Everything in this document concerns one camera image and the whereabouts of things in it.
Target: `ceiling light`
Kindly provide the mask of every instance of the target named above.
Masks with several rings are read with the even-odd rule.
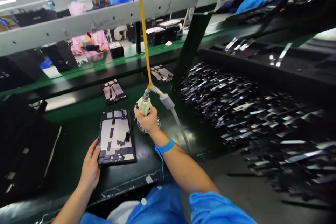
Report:
[[[12,2],[16,2],[16,0],[0,1],[0,5],[2,5],[2,4],[9,4],[9,3],[12,3]]]

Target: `circuit board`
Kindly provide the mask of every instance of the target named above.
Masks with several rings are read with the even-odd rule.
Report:
[[[103,112],[100,119],[98,164],[114,165],[137,161],[133,130],[127,141],[126,133],[131,128],[130,111],[125,109]]]

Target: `blue work uniform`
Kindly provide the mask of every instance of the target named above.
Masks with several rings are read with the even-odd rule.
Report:
[[[187,224],[175,184],[154,187],[146,197],[146,204],[139,203],[128,218],[127,224]],[[215,192],[194,192],[189,196],[191,223],[256,224],[241,208]],[[85,213],[80,224],[111,224],[91,213]]]
[[[279,0],[274,1],[276,1],[277,3],[274,2],[268,3],[267,0],[244,0],[244,2],[242,2],[241,5],[239,6],[235,15],[252,9],[265,7],[267,5],[277,5],[279,3]]]

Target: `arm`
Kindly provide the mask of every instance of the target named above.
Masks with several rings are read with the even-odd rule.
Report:
[[[141,114],[136,107],[134,113],[157,146],[162,147],[169,142],[169,137],[157,125],[156,108],[152,106],[147,116]],[[173,178],[188,194],[209,191],[220,193],[206,172],[176,143],[171,150],[163,154],[163,159]]]
[[[53,224],[72,224],[81,221],[91,194],[99,181],[100,168],[97,160],[100,146],[97,146],[97,143],[98,139],[90,146],[83,162],[78,186],[54,219]]]

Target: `pink jacket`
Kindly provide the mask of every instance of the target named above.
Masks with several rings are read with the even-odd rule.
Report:
[[[85,6],[83,3],[81,2],[72,2],[69,5],[69,11],[71,16],[78,16],[80,14],[83,14],[84,12],[86,12]],[[107,41],[105,34],[103,31],[97,31],[95,33],[91,33],[92,38],[94,40],[94,44],[95,45],[99,45],[102,47],[106,47],[107,50],[109,50],[109,42]],[[85,56],[87,58],[100,54],[100,52],[95,52],[95,51],[86,51],[86,50],[82,50],[78,47],[78,45],[82,42],[83,39],[85,39],[87,37],[87,35],[82,35],[82,36],[78,36],[78,37],[74,37],[72,38],[73,41],[73,45],[71,46],[71,51],[74,55],[82,55],[83,53],[85,54]]]

